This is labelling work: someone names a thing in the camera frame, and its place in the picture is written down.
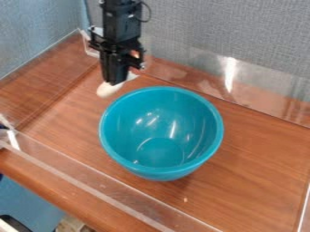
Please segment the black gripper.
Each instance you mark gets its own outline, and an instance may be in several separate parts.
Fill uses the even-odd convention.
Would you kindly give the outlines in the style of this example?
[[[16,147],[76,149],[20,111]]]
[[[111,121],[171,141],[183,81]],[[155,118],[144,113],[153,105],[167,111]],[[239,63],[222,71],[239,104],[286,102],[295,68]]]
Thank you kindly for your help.
[[[143,16],[142,0],[102,0],[103,36],[91,37],[91,46],[99,50],[102,73],[106,82],[116,85],[127,80],[131,59],[126,51],[143,54],[142,36]]]

